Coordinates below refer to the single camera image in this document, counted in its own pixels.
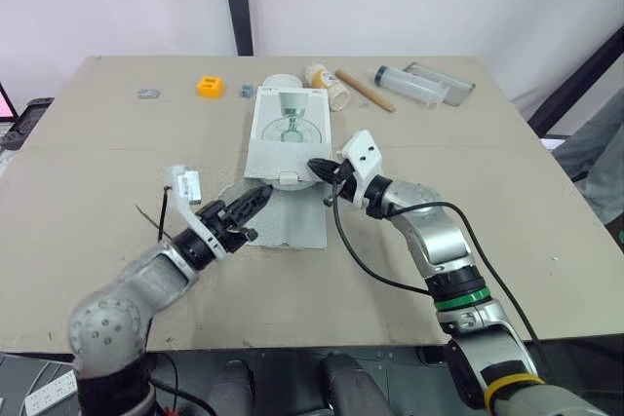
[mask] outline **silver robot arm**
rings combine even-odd
[[[145,252],[112,284],[86,297],[70,316],[78,398],[85,416],[154,414],[155,394],[144,362],[154,316],[197,283],[199,272],[257,234],[244,227],[269,201],[272,187],[252,189],[227,206],[215,201],[193,213],[184,194],[192,170],[172,168],[172,205],[189,228]]]
[[[322,180],[369,216],[389,219],[405,237],[415,266],[434,301],[448,367],[461,398],[495,416],[594,416],[605,414],[565,389],[546,385],[501,304],[491,297],[461,230],[433,189],[382,175],[381,154],[367,131],[342,148],[345,161],[310,160]]]

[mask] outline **clear plastic case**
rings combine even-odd
[[[382,65],[374,76],[374,82],[400,95],[411,97],[427,108],[440,104],[449,91],[449,87],[438,82],[417,77],[397,68]]]
[[[448,86],[447,97],[445,103],[451,106],[458,106],[466,100],[470,93],[475,89],[475,84],[467,82],[454,75],[425,67],[418,62],[412,62],[405,69],[407,73],[431,80],[432,82],[442,83]]]

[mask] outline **black cable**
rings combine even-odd
[[[175,392],[174,392],[174,407],[173,410],[176,410],[177,408],[177,393],[179,391],[179,385],[178,385],[178,381],[177,381],[177,365],[176,362],[174,361],[174,359],[169,356],[167,353],[161,353],[160,356],[162,356],[163,358],[166,358],[172,365],[172,367],[174,368],[174,376],[175,376]]]
[[[514,306],[514,309],[516,309],[516,312],[520,316],[520,319],[523,321],[526,331],[528,331],[528,334],[530,335],[530,339],[533,343],[533,346],[535,347],[535,351],[537,352],[537,354],[539,354],[539,358],[542,361],[542,365],[544,366],[547,380],[550,380],[552,382],[553,381],[552,372],[551,372],[550,367],[548,366],[548,360],[546,360],[546,353],[544,352],[543,345],[541,341],[539,340],[539,338],[537,338],[537,333],[535,333],[535,330],[533,329],[533,326],[528,320],[528,317],[525,314],[525,311],[523,311],[523,308],[520,306],[520,303],[518,302],[514,294],[511,292],[507,284],[505,284],[503,279],[500,278],[498,273],[496,273],[496,270],[494,270],[494,267],[492,266],[492,264],[489,263],[488,257],[486,256],[486,253],[482,249],[481,244],[479,243],[479,240],[477,239],[477,235],[475,234],[474,230],[472,229],[472,226],[470,225],[470,221],[468,221],[468,218],[458,206],[450,202],[429,202],[426,204],[418,204],[418,205],[412,205],[411,207],[399,208],[386,214],[384,217],[391,218],[393,216],[406,213],[408,211],[414,211],[416,209],[431,208],[431,207],[450,208],[455,213],[457,213],[457,215],[461,218],[461,221],[464,223],[464,226],[466,227],[466,231],[468,231],[468,235],[470,236],[470,239],[472,240],[472,244],[475,246],[475,249],[479,253],[479,256],[483,260],[484,264],[486,265],[487,269],[489,270],[491,275],[494,277],[498,285],[501,287],[501,289],[505,292],[505,294],[509,298],[509,301]]]
[[[178,395],[179,397],[184,398],[190,401],[191,403],[196,404],[197,406],[202,408],[211,416],[216,416],[215,409],[212,408],[206,401],[202,400],[201,398],[195,397],[194,395],[191,395],[188,392],[185,392],[184,390],[176,390],[173,387],[170,387],[169,385],[165,384],[164,382],[154,379],[153,377],[149,379],[149,382],[157,389],[160,389],[163,392],[167,392],[168,394]]]
[[[334,181],[333,184],[331,185],[331,194],[333,197],[333,220],[335,221],[335,228],[338,230],[338,235],[342,239],[342,243],[344,244],[346,249],[349,251],[353,259],[355,260],[355,263],[357,263],[358,266],[362,270],[364,270],[365,273],[367,273],[367,275],[372,276],[379,282],[397,287],[399,289],[405,289],[407,291],[417,292],[419,294],[425,294],[427,296],[430,296],[431,293],[426,289],[423,289],[421,287],[416,287],[416,286],[409,286],[407,284],[393,282],[392,280],[388,280],[387,278],[384,278],[381,275],[378,275],[362,261],[360,256],[356,253],[354,248],[351,246],[351,243],[349,243],[349,240],[347,239],[347,235],[344,233],[344,229],[342,228],[342,223],[340,222],[340,214],[338,213],[338,186],[337,186],[336,181]]]
[[[163,187],[163,204],[160,206],[160,221],[158,223],[158,242],[163,239],[163,233],[165,232],[165,215],[167,214],[167,192],[171,189],[171,186],[166,185]]]
[[[145,211],[140,209],[140,207],[137,204],[135,204],[135,208],[143,216],[143,218],[145,218],[147,221],[149,221],[149,224],[154,226],[156,229],[159,229],[158,223],[156,223],[156,221],[154,221],[152,218],[150,218],[149,214],[147,214]],[[167,233],[167,231],[163,230],[163,234],[165,235],[165,237],[167,239],[169,239],[170,241],[172,240],[172,237],[169,235],[169,233]]]

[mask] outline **plastic bottle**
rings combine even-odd
[[[303,77],[310,88],[325,88],[330,99],[330,109],[341,111],[349,104],[351,94],[324,65],[314,63],[305,67]]]
[[[385,65],[381,65],[377,70],[374,82],[379,87],[416,99],[427,108],[436,107],[444,101],[449,92],[449,87],[442,83],[432,82]]]

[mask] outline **wooden stick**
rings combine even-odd
[[[336,70],[335,76],[338,77],[343,82],[345,82],[347,85],[356,89],[362,95],[366,96],[368,99],[370,99],[372,102],[374,102],[377,106],[381,107],[382,109],[385,109],[388,112],[395,111],[395,107],[390,101],[388,101],[385,97],[378,95],[376,92],[371,90],[369,87],[365,86],[361,81],[353,78],[348,73],[343,72],[342,70]]]

